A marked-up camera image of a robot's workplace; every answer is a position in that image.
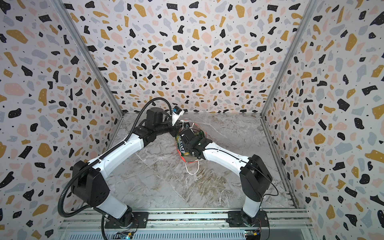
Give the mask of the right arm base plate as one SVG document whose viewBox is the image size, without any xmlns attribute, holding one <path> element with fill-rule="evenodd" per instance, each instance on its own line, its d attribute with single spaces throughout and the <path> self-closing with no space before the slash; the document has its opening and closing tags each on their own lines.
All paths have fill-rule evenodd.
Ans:
<svg viewBox="0 0 384 240">
<path fill-rule="evenodd" d="M 226 222 L 231 228 L 249 227 L 268 227 L 269 221 L 265 211 L 260 210 L 255 217 L 250 217 L 241 211 L 229 211 Z"/>
</svg>

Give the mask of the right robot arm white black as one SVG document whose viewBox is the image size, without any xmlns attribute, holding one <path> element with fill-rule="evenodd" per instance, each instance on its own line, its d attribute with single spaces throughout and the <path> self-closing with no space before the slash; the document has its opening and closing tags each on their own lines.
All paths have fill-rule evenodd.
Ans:
<svg viewBox="0 0 384 240">
<path fill-rule="evenodd" d="M 220 147 L 208 139 L 204 132 L 186 129 L 176 136 L 178 152 L 184 162 L 206 160 L 217 163 L 235 173 L 246 196 L 243 217 L 255 219 L 273 178 L 258 155 L 242 156 Z"/>
</svg>

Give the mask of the red paper bag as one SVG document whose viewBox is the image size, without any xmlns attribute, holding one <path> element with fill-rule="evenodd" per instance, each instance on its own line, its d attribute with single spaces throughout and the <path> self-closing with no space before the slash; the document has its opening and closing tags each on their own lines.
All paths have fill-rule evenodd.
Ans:
<svg viewBox="0 0 384 240">
<path fill-rule="evenodd" d="M 179 124 L 181 128 L 175 137 L 177 150 L 182 161 L 185 163 L 187 173 L 193 176 L 200 169 L 200 160 L 203 159 L 204 150 L 202 143 L 206 139 L 207 134 L 193 122 L 181 120 Z M 198 163 L 198 168 L 194 173 L 191 173 L 187 166 L 187 164 L 191 163 Z"/>
</svg>

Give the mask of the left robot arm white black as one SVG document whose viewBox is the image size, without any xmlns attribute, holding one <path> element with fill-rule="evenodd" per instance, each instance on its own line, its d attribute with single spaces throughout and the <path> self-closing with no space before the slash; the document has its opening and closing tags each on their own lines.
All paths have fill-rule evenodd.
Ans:
<svg viewBox="0 0 384 240">
<path fill-rule="evenodd" d="M 169 113 L 157 107 L 148 109 L 146 118 L 136 119 L 125 139 L 90 163 L 79 161 L 75 164 L 74 176 L 69 183 L 71 192 L 108 220 L 117 221 L 121 227 L 130 225 L 133 221 L 131 207 L 111 194 L 106 179 L 128 157 L 152 143 L 157 136 L 175 136 L 181 128 L 179 118 L 183 114 L 184 110 L 179 107 Z"/>
</svg>

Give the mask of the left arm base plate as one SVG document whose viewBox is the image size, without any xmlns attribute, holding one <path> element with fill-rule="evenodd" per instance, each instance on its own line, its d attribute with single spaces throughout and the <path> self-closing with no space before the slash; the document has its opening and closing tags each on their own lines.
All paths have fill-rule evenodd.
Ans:
<svg viewBox="0 0 384 240">
<path fill-rule="evenodd" d="M 129 212 L 120 219 L 108 216 L 106 229 L 145 229 L 149 219 L 148 212 Z"/>
</svg>

